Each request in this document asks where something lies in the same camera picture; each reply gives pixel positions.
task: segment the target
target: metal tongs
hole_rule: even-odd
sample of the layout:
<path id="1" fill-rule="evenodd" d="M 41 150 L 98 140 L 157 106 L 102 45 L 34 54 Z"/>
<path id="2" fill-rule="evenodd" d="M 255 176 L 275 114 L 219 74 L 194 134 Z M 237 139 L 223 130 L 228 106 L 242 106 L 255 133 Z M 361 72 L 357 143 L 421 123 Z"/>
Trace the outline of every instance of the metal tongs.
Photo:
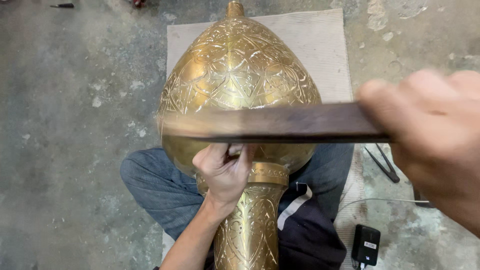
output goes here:
<path id="1" fill-rule="evenodd" d="M 390 161 L 388 161 L 388 158 L 386 157 L 386 155 L 384 154 L 384 152 L 382 151 L 382 149 L 380 148 L 380 146 L 378 146 L 378 144 L 376 144 L 378 150 L 380 150 L 380 153 L 382 154 L 382 157 L 384 158 L 385 162 L 387 163 L 388 165 L 388 168 L 390 169 L 390 171 L 387 171 L 381 164 L 380 162 L 378 162 L 378 160 L 372 155 L 372 153 L 370 153 L 370 151 L 365 147 L 365 150 L 367 150 L 367 152 L 370 154 L 370 156 L 372 157 L 373 161 L 375 161 L 375 163 L 377 163 L 378 167 L 380 167 L 380 169 L 388 176 L 388 178 L 390 178 L 390 180 L 392 180 L 393 183 L 398 183 L 400 182 L 400 178 L 398 177 L 398 175 L 396 174 L 395 172 L 395 169 L 393 168 L 392 164 L 390 164 Z"/>

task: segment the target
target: engraved floral pattern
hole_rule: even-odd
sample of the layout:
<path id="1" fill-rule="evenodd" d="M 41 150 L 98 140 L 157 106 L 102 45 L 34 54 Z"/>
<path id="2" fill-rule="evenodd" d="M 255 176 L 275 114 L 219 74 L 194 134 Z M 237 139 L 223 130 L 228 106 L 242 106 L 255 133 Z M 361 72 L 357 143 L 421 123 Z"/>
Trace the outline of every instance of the engraved floral pattern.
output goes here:
<path id="1" fill-rule="evenodd" d="M 319 102 L 315 83 L 280 38 L 254 20 L 234 17 L 208 27 L 182 55 L 158 115 Z"/>
<path id="2" fill-rule="evenodd" d="M 278 202 L 285 189 L 282 185 L 245 189 L 237 207 L 215 235 L 216 269 L 277 269 L 276 220 Z"/>

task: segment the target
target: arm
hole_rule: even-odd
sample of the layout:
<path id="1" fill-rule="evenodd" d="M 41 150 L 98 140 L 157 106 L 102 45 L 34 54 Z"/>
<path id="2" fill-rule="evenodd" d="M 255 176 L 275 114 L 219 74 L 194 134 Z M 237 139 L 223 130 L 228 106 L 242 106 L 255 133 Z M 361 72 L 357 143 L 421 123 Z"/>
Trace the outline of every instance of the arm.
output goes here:
<path id="1" fill-rule="evenodd" d="M 358 97 L 413 185 L 480 237 L 480 74 L 419 71 L 397 86 L 369 81 Z"/>
<path id="2" fill-rule="evenodd" d="M 239 150 L 237 159 L 229 158 L 228 153 Z M 165 256 L 161 270 L 204 268 L 218 226 L 233 211 L 247 184 L 255 150 L 253 145 L 211 144 L 193 158 L 209 189 L 197 214 Z"/>

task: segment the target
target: white mat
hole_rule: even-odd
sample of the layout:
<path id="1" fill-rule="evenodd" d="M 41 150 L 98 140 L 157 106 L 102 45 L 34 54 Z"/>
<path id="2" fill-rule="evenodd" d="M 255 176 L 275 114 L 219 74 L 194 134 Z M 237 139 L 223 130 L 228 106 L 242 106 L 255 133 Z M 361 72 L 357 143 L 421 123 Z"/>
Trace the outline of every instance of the white mat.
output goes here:
<path id="1" fill-rule="evenodd" d="M 294 12 L 252 19 L 270 28 L 297 55 L 317 85 L 324 104 L 353 100 L 342 9 Z M 211 24 L 213 22 L 167 27 L 167 75 L 170 75 L 188 46 Z M 356 146 L 340 207 L 364 197 L 359 150 Z M 365 204 L 349 206 L 339 213 L 335 221 L 338 235 L 349 250 L 355 225 L 366 220 L 366 211 L 360 211 L 361 207 L 365 207 Z M 172 242 L 166 234 L 163 239 L 163 253 L 166 254 Z"/>

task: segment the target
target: wooden stick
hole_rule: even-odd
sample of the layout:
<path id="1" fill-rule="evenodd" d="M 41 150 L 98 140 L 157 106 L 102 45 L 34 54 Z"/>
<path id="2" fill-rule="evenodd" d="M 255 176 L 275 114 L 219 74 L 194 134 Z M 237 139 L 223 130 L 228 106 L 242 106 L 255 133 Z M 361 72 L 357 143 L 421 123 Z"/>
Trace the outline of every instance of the wooden stick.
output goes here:
<path id="1" fill-rule="evenodd" d="M 357 103 L 167 113 L 163 135 L 229 143 L 389 142 Z"/>

